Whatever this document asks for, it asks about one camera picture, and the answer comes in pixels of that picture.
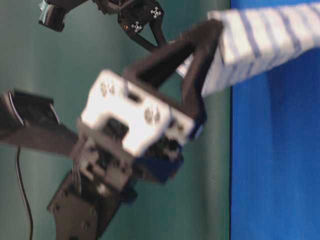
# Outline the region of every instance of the black plastic part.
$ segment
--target black plastic part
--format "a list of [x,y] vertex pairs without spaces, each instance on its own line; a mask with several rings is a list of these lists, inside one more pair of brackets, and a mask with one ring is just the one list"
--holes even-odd
[[[157,1],[131,1],[130,4],[127,4],[125,7],[123,6],[122,8],[120,8],[121,12],[118,14],[118,23],[121,26],[121,28],[125,31],[125,33],[134,42],[136,42],[137,44],[139,44],[140,46],[142,46],[150,52],[167,44],[167,41],[162,31],[162,21],[165,12]],[[153,16],[151,12],[155,8],[157,8],[161,12],[161,15],[157,16],[156,18]],[[135,31],[132,27],[136,23],[138,23],[141,27],[139,31]],[[146,40],[139,34],[143,30],[144,26],[147,24],[149,24],[151,28],[157,46],[152,44],[150,41]]]
[[6,92],[0,99],[0,142],[69,156],[78,136],[58,123],[51,105],[50,98]]
[[39,23],[47,28],[50,28],[57,32],[62,32],[65,27],[65,16],[68,10],[65,8],[50,5],[46,12],[44,21],[39,20]]
[[[77,194],[73,174],[69,172],[47,207],[54,215],[56,240],[69,240],[65,237],[71,236],[78,237],[79,240],[101,237],[124,200],[123,196],[114,191],[110,191],[108,196],[101,196],[95,182],[84,176],[81,176],[81,181],[83,191]],[[127,194],[131,198],[134,195],[131,192]],[[81,224],[84,222],[91,226],[90,232],[82,231]]]
[[55,5],[59,8],[62,8],[66,10],[67,13],[86,1],[88,0],[45,0],[47,4]]
[[[216,52],[223,25],[211,19],[183,33],[174,43],[155,50],[150,56],[126,68],[123,77],[182,111],[196,121],[193,137],[207,119],[201,95],[204,81]],[[193,61],[182,81],[182,105],[160,94],[157,89],[191,54]]]

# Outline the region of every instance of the black bracket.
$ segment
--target black bracket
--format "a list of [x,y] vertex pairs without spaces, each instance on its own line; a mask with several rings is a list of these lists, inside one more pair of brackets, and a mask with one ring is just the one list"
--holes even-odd
[[[123,77],[169,103],[196,121],[193,136],[207,120],[202,88],[214,59],[223,24],[211,19],[183,33],[178,40],[124,70]],[[182,105],[158,92],[158,88],[189,56],[193,60],[181,84]]]

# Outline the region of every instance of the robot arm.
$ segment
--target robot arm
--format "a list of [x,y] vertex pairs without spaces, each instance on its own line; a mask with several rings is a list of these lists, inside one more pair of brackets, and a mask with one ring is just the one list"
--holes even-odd
[[[138,180],[164,184],[179,170],[182,147],[206,121],[201,89],[222,28],[207,21],[133,64],[123,77],[102,71],[77,121],[79,136],[60,125],[51,99],[4,95],[0,142],[73,159],[47,208],[57,240],[99,238],[120,205],[135,201]],[[177,104],[158,88],[190,54]]]
[[[39,23],[54,31],[62,32],[65,27],[65,17],[72,9],[87,0],[42,0],[39,5],[41,15]],[[164,10],[155,0],[93,0],[103,14],[118,14],[118,24],[124,32],[137,44],[153,51],[166,44],[162,31]],[[140,35],[143,28],[149,24],[157,46]]]

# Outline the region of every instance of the white plastic part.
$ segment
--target white plastic part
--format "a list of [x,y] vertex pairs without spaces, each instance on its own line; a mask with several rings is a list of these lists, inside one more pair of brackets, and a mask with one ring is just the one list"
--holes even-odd
[[[209,96],[320,47],[320,2],[282,7],[211,11],[223,22],[202,95]],[[187,74],[192,56],[177,72]]]
[[129,128],[122,147],[136,157],[163,135],[184,145],[195,126],[184,113],[112,71],[103,70],[89,92],[81,120],[92,129],[102,130],[110,118]]

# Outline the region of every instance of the white fabric with blue stripes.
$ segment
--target white fabric with blue stripes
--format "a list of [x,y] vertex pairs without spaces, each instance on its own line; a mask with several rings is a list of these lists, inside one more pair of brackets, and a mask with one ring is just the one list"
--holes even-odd
[[[222,21],[224,31],[204,82],[204,97],[320,47],[320,2],[211,11],[208,18]],[[182,77],[191,60],[177,69]]]

